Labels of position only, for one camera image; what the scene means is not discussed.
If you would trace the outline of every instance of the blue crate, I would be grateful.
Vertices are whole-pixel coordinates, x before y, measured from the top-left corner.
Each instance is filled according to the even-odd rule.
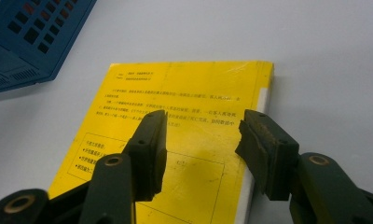
[[[0,91],[53,80],[96,0],[0,0]]]

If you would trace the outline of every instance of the white surface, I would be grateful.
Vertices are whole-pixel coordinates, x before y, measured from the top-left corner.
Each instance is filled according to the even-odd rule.
[[[373,1],[98,1],[57,79],[0,93],[0,199],[47,189],[110,63],[267,60],[269,115],[373,192]],[[253,199],[250,223],[291,223]]]

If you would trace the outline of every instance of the yellow book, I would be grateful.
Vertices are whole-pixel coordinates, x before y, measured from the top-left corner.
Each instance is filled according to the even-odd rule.
[[[265,111],[268,62],[114,63],[49,188],[56,197],[91,179],[119,153],[142,117],[168,112],[162,192],[137,203],[137,223],[244,221],[252,179],[235,153],[245,109]]]

